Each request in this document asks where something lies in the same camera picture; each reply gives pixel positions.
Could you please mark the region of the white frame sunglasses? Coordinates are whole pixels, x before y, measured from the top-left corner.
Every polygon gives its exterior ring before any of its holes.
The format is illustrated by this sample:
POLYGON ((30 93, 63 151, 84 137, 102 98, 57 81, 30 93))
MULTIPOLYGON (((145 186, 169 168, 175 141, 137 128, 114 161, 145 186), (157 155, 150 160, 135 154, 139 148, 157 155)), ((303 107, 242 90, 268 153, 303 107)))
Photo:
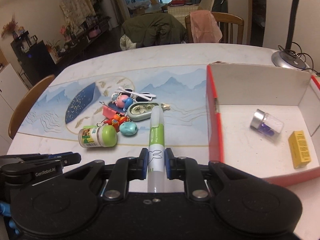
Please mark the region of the white frame sunglasses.
POLYGON ((119 87, 115 90, 116 93, 124 94, 132 98, 135 102, 150 102, 155 99, 157 96, 155 94, 151 94, 149 92, 135 92, 131 88, 123 88, 119 87))

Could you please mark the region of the red orange toy keychain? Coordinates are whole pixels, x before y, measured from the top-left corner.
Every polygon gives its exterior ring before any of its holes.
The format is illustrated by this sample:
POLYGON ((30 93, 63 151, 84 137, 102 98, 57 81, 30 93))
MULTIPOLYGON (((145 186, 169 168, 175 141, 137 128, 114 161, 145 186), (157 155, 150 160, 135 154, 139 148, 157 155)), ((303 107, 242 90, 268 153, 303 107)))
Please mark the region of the red orange toy keychain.
POLYGON ((98 122, 97 126, 101 127, 103 125, 110 125, 113 126, 116 130, 116 132, 120 131, 120 125, 130 121, 130 119, 127 116, 120 115, 120 114, 115 114, 112 118, 108 119, 105 118, 103 121, 98 122))

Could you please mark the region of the small yellow box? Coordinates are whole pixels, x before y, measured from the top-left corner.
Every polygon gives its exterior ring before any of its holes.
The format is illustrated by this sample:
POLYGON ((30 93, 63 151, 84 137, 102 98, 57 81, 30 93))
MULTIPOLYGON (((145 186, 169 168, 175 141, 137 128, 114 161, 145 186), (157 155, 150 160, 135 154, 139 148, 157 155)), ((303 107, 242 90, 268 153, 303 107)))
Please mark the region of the small yellow box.
POLYGON ((311 156, 303 131, 293 131, 288 138, 293 167, 303 168, 311 162, 311 156))

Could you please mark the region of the pink cloth on chair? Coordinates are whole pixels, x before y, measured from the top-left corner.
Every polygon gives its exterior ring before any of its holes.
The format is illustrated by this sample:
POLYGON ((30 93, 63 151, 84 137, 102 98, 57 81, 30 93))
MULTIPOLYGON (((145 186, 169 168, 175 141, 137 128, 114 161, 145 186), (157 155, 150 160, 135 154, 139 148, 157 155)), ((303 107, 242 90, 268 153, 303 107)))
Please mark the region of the pink cloth on chair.
POLYGON ((190 13, 190 27, 194 43, 219 43, 222 32, 213 14, 208 10, 190 13))

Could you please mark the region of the grey correction tape dispenser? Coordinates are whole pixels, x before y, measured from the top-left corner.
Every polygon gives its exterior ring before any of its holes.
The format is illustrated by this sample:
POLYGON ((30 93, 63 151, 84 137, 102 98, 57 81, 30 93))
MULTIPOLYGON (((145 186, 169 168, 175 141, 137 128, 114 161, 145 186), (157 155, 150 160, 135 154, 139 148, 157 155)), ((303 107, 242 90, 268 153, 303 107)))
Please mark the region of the grey correction tape dispenser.
POLYGON ((127 116, 132 121, 143 121, 151 117, 152 109, 159 106, 155 102, 136 102, 127 109, 127 116))

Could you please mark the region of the wooden chair with pink cloth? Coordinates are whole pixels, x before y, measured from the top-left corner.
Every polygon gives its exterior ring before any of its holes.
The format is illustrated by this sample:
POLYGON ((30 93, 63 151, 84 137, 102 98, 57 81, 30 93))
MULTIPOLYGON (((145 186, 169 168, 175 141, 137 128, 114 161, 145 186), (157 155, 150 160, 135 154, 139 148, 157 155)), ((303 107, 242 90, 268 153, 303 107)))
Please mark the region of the wooden chair with pink cloth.
MULTIPOLYGON (((224 13, 211 12, 217 21, 222 32, 222 38, 219 43, 242 44, 244 34, 244 20, 239 16, 224 13)), ((188 41, 193 42, 190 27, 190 14, 185 17, 185 27, 187 30, 188 41)))

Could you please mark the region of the dark tv cabinet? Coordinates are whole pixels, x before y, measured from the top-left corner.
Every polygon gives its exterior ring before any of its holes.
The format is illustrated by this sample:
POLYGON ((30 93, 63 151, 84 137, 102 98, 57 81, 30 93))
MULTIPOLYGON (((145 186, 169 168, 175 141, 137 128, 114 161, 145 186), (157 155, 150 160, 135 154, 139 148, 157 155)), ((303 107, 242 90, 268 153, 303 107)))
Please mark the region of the dark tv cabinet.
POLYGON ((94 23, 81 32, 76 39, 66 43, 68 48, 56 52, 43 40, 30 45, 31 37, 26 31, 11 42, 11 47, 22 68, 22 76, 33 86, 48 75, 61 72, 71 65, 71 62, 109 30, 109 22, 105 18, 94 23))

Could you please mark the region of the clear jar silver lid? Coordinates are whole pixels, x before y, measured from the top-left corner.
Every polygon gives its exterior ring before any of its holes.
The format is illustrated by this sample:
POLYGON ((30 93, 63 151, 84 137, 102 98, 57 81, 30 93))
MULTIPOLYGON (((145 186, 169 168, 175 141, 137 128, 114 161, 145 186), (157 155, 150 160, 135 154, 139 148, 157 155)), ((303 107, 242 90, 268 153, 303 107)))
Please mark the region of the clear jar silver lid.
POLYGON ((277 141, 284 127, 284 123, 275 116, 257 109, 253 114, 250 128, 263 134, 272 141, 277 141))

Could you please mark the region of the green lidded small jar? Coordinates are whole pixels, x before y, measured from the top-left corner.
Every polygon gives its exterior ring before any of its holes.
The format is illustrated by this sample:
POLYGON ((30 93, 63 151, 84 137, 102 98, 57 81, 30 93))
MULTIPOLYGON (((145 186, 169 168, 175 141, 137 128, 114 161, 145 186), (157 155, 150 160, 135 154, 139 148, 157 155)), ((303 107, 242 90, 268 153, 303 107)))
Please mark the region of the green lidded small jar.
POLYGON ((114 147, 118 141, 113 126, 84 126, 78 133, 78 142, 83 148, 114 147))

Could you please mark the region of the teal egg-shaped sharpener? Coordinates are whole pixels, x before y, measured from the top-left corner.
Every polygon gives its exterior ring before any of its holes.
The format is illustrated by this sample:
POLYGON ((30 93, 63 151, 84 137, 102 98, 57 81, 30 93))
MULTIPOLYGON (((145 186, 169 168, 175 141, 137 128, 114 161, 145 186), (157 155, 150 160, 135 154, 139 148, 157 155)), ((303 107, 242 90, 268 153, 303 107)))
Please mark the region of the teal egg-shaped sharpener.
POLYGON ((134 122, 128 121, 128 122, 122 123, 119 126, 119 131, 122 135, 126 137, 131 137, 137 133, 138 127, 134 122))

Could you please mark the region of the silver desk lamp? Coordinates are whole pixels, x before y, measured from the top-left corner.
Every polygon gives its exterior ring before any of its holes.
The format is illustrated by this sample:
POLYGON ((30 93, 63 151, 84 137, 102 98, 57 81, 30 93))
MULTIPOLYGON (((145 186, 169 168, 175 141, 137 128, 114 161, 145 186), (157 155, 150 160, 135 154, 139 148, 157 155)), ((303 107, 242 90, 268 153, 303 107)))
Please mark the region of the silver desk lamp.
POLYGON ((298 4, 299 0, 292 0, 285 47, 280 47, 280 49, 274 52, 271 56, 271 60, 276 67, 295 70, 306 70, 307 68, 306 63, 294 50, 291 49, 298 4))

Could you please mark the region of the green white glue pen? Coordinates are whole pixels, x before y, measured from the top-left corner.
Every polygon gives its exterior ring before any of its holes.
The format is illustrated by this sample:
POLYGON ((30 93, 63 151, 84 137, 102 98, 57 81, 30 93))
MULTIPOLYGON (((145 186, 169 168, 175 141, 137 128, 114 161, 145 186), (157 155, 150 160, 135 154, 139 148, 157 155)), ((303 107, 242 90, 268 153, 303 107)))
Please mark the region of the green white glue pen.
POLYGON ((148 192, 164 191, 164 115, 161 106, 155 106, 151 112, 149 149, 148 149, 148 192))

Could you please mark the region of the olive green jacket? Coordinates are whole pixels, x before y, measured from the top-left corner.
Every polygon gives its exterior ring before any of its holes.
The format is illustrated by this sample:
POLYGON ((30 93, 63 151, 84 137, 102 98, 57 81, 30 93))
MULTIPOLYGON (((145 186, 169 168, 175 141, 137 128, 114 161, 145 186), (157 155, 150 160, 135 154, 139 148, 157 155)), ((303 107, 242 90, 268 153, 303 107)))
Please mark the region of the olive green jacket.
POLYGON ((166 13, 142 14, 126 20, 119 41, 122 51, 187 42, 186 28, 166 13))

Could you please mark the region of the red white cardboard box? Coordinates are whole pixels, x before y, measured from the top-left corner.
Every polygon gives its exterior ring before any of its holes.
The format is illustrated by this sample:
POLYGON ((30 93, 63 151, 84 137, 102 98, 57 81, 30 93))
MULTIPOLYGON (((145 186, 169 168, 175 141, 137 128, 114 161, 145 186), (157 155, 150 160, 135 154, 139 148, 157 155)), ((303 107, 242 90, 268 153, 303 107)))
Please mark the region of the red white cardboard box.
POLYGON ((279 67, 207 66, 209 159, 281 186, 319 177, 319 79, 279 67))

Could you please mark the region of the pink pig toy figure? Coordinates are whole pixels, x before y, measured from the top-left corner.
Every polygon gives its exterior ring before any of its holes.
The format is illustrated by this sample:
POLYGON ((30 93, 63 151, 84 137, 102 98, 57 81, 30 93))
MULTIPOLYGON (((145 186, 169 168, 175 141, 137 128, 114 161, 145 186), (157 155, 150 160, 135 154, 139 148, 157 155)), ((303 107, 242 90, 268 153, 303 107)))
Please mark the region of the pink pig toy figure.
POLYGON ((126 112, 133 104, 133 99, 126 94, 113 93, 111 96, 112 103, 122 111, 126 112))

